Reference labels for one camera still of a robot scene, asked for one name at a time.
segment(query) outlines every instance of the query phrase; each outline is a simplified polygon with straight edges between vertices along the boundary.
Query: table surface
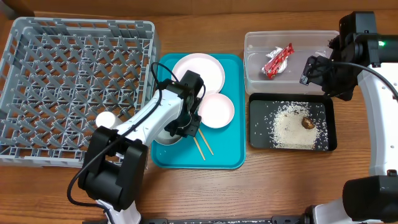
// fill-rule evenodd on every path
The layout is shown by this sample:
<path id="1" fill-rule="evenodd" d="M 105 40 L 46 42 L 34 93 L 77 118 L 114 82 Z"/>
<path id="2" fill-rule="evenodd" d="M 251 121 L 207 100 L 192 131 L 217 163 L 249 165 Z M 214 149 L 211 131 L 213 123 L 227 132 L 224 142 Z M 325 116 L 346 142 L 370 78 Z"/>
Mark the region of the table surface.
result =
<path id="1" fill-rule="evenodd" d="M 279 12 L 122 19 L 154 22 L 162 54 L 229 53 L 243 58 L 247 32 L 338 30 L 338 21 L 349 13 Z M 397 14 L 398 11 L 376 11 L 379 33 L 398 34 Z M 71 17 L 40 12 L 36 15 Z M 11 26 L 12 21 L 3 25 L 1 52 Z M 147 218 L 259 218 L 300 215 L 309 205 L 340 197 L 347 180 L 368 175 L 370 140 L 359 88 L 355 89 L 351 101 L 333 101 L 338 140 L 334 152 L 258 150 L 248 145 L 246 162 L 238 170 L 168 170 L 150 160 L 137 201 L 138 210 Z M 0 223 L 81 223 L 104 218 L 100 209 L 77 207 L 68 202 L 67 185 L 77 171 L 63 167 L 0 167 Z M 73 189 L 73 196 L 79 201 L 92 202 L 78 187 Z"/>

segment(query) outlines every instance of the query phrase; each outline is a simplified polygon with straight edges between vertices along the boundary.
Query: blue tray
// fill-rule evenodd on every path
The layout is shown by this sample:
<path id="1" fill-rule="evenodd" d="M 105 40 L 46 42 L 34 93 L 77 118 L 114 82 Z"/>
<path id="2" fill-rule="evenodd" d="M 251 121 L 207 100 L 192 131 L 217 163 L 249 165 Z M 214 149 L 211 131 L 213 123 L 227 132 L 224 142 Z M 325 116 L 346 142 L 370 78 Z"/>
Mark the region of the blue tray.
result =
<path id="1" fill-rule="evenodd" d="M 174 65 L 188 54 L 167 54 L 160 63 L 173 69 Z M 225 71 L 225 84 L 220 93 L 226 95 L 234 104 L 235 115 L 229 125 L 208 128 L 200 125 L 203 135 L 214 152 L 211 155 L 200 134 L 198 143 L 206 157 L 204 161 L 192 137 L 182 138 L 171 146 L 163 146 L 154 141 L 151 156 L 156 165 L 163 168 L 183 169 L 237 169 L 246 159 L 246 114 L 244 104 L 244 75 L 242 60 L 231 54 L 210 54 L 220 61 Z M 163 81 L 171 74 L 159 66 L 157 78 Z"/>

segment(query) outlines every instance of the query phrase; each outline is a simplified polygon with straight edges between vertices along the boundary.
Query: clear plastic container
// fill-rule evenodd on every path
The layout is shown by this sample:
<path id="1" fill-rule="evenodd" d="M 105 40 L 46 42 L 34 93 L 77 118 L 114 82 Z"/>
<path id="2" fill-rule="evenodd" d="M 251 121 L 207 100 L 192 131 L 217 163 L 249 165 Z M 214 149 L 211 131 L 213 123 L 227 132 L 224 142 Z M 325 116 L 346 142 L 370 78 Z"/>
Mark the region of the clear plastic container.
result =
<path id="1" fill-rule="evenodd" d="M 252 93 L 300 93 L 323 94 L 321 87 L 310 83 L 300 84 L 299 80 L 309 56 L 329 57 L 332 49 L 329 40 L 339 32 L 332 30 L 290 30 L 248 32 L 244 40 L 244 75 L 248 94 Z M 261 72 L 270 60 L 266 55 L 275 47 L 286 47 L 292 43 L 294 54 L 287 59 L 287 68 L 273 80 Z"/>

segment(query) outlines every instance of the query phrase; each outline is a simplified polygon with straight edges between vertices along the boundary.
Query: chopsticks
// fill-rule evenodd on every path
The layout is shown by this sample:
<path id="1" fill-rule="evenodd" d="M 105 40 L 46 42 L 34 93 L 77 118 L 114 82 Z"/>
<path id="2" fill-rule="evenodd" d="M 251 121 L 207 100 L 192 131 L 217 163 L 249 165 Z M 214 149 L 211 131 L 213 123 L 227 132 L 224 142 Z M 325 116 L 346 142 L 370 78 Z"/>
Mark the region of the chopsticks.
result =
<path id="1" fill-rule="evenodd" d="M 197 145 L 197 147 L 198 147 L 198 149 L 199 149 L 199 152 L 200 152 L 200 154 L 201 154 L 201 157 L 202 157 L 203 160 L 205 161 L 205 160 L 206 160 L 206 159 L 205 159 L 205 155 L 203 155 L 203 152 L 202 152 L 201 149 L 200 149 L 200 146 L 199 146 L 199 143 L 198 143 L 197 138 L 196 138 L 196 137 L 193 137 L 193 140 L 195 141 L 195 144 Z"/>
<path id="2" fill-rule="evenodd" d="M 205 136 L 203 135 L 202 131 L 200 131 L 200 128 L 199 128 L 199 134 L 201 135 L 201 138 L 202 138 L 202 139 L 204 140 L 204 142 L 206 143 L 207 148 L 208 148 L 208 149 L 210 150 L 210 152 L 211 152 L 211 155 L 214 156 L 214 153 L 213 153 L 213 151 L 211 150 L 211 147 L 209 146 L 209 144 L 207 143 L 206 138 L 205 138 Z"/>
<path id="3" fill-rule="evenodd" d="M 214 156 L 214 153 L 213 153 L 213 151 L 211 150 L 211 147 L 210 147 L 209 144 L 207 143 L 206 138 L 205 138 L 205 136 L 203 135 L 203 133 L 202 133 L 202 131 L 201 131 L 200 129 L 199 129 L 199 134 L 200 134 L 201 138 L 204 140 L 204 142 L 206 143 L 207 148 L 208 148 L 208 149 L 210 150 L 210 152 L 211 152 L 211 155 Z M 206 159 L 205 159 L 205 155 L 203 155 L 203 152 L 202 152 L 202 150 L 201 150 L 201 148 L 200 148 L 200 146 L 199 146 L 199 143 L 198 143 L 197 138 L 196 138 L 196 137 L 193 137 L 193 140 L 195 141 L 195 144 L 197 145 L 197 148 L 199 149 L 199 152 L 200 152 L 200 154 L 201 154 L 203 160 L 205 161 L 205 160 L 206 160 Z"/>

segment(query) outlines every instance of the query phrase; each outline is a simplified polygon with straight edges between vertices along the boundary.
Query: dish rack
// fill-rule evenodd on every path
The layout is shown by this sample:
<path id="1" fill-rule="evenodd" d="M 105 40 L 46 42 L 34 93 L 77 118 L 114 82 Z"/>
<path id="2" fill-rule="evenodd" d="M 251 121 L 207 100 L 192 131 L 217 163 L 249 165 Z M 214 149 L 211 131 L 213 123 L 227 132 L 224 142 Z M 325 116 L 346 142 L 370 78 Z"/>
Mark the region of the dish rack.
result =
<path id="1" fill-rule="evenodd" d="M 0 61 L 0 165 L 81 167 L 98 113 L 127 120 L 150 100 L 159 54 L 148 21 L 15 20 Z"/>

